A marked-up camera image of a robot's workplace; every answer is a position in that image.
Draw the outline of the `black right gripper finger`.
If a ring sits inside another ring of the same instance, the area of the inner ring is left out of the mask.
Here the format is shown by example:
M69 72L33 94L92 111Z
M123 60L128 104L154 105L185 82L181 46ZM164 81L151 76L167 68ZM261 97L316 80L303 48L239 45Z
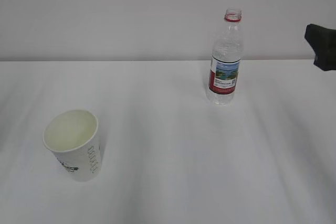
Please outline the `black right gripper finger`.
M335 29L308 24L304 38L315 53L313 64L323 71L335 70Z

